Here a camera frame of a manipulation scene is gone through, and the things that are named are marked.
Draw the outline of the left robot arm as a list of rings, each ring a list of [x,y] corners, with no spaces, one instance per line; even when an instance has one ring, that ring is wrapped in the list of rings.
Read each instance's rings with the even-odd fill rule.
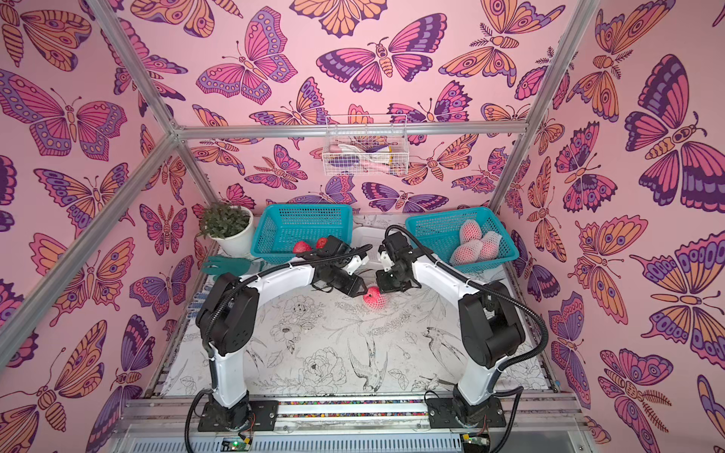
[[[202,347],[210,359],[211,395],[230,410],[248,400],[244,348],[253,336],[258,309],[297,288],[324,283],[345,296],[363,296],[367,287],[356,271],[368,259],[292,260],[258,274],[224,274],[215,281],[196,315]]]

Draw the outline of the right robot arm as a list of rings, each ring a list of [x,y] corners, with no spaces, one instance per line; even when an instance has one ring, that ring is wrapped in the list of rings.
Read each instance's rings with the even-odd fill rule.
[[[540,355],[549,344],[546,322],[509,296],[507,286],[469,279],[438,260],[419,258],[389,265],[376,272],[376,281],[383,293],[425,286],[458,308],[468,362],[454,398],[466,409],[507,396],[495,391],[502,373]]]

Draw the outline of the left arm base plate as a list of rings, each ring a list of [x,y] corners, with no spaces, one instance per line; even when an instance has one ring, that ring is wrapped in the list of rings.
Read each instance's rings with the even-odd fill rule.
[[[273,431],[278,411],[277,400],[243,400],[233,408],[224,408],[212,399],[204,406],[197,430],[199,432]]]

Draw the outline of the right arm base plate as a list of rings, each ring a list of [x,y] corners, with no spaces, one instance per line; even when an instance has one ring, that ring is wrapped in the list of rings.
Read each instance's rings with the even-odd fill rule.
[[[507,420],[498,398],[477,406],[460,398],[430,398],[425,402],[431,428],[505,428]]]

